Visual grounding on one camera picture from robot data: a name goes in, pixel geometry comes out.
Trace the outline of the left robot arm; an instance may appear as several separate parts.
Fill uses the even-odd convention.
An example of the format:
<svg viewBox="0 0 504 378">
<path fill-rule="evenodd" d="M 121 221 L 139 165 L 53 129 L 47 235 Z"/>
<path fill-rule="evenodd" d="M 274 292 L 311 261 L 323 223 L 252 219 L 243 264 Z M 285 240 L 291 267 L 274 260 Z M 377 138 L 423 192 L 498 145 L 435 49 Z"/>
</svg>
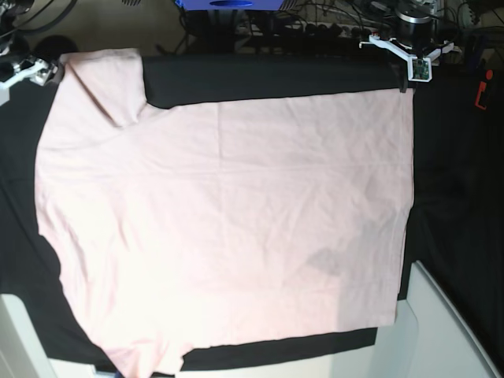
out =
<svg viewBox="0 0 504 378">
<path fill-rule="evenodd" d="M 373 32 L 358 45 L 385 50 L 395 58 L 390 66 L 402 93 L 411 83 L 430 82 L 433 64 L 444 54 L 458 50 L 453 39 L 435 41 L 435 27 L 445 21 L 435 14 L 438 9 L 433 1 L 399 1 L 394 7 L 392 36 L 385 38 Z"/>
</svg>

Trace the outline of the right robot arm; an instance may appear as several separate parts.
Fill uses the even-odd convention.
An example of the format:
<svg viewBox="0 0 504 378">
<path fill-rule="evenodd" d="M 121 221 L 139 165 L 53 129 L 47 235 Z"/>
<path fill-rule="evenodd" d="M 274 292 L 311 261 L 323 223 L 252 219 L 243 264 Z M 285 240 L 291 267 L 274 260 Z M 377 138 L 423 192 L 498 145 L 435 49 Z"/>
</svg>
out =
<svg viewBox="0 0 504 378">
<path fill-rule="evenodd" d="M 48 83 L 58 83 L 64 75 L 63 64 L 58 57 L 51 57 L 31 50 L 25 38 L 47 32 L 62 22 L 74 9 L 76 1 L 71 1 L 52 21 L 33 29 L 24 26 L 31 23 L 53 3 L 49 1 L 35 14 L 21 23 L 19 17 L 28 13 L 33 1 L 1 2 L 1 103 L 10 99 L 10 89 L 27 80 L 40 87 Z"/>
</svg>

